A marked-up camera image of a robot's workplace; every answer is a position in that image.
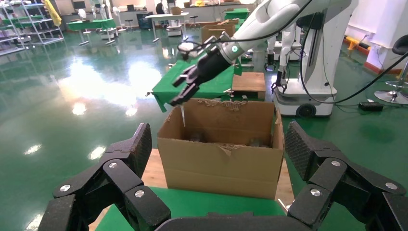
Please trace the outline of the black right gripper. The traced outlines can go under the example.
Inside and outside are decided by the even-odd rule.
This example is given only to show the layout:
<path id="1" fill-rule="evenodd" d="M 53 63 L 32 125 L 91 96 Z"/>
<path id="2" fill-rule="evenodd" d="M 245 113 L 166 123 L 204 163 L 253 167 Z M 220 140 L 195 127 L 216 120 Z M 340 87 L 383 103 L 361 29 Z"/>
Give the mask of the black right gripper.
<path id="1" fill-rule="evenodd" d="M 178 87 L 184 82 L 187 85 L 169 104 L 178 106 L 187 102 L 199 90 L 199 85 L 214 79 L 230 66 L 231 63 L 224 58 L 218 48 L 212 49 L 208 54 L 200 58 L 196 65 L 185 69 L 174 80 L 173 87 Z"/>

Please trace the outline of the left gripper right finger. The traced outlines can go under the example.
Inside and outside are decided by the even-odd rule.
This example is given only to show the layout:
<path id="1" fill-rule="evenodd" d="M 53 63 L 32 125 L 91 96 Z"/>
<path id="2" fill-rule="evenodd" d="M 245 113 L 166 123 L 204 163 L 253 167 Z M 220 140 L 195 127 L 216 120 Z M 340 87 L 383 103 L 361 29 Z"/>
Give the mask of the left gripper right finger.
<path id="1" fill-rule="evenodd" d="M 289 217 L 316 231 L 338 203 L 368 231 L 407 230 L 407 191 L 401 184 L 352 162 L 333 143 L 309 136 L 296 122 L 288 125 L 284 143 L 306 183 Z"/>

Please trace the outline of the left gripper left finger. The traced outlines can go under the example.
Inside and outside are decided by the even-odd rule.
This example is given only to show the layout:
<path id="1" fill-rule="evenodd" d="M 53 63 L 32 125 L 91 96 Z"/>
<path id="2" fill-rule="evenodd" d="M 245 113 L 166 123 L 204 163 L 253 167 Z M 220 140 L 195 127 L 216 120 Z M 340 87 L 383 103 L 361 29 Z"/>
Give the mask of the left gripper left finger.
<path id="1" fill-rule="evenodd" d="M 141 123 L 131 138 L 111 144 L 98 163 L 54 189 L 39 230 L 87 231 L 110 205 L 132 229 L 156 230 L 171 212 L 142 181 L 151 151 L 150 125 Z"/>

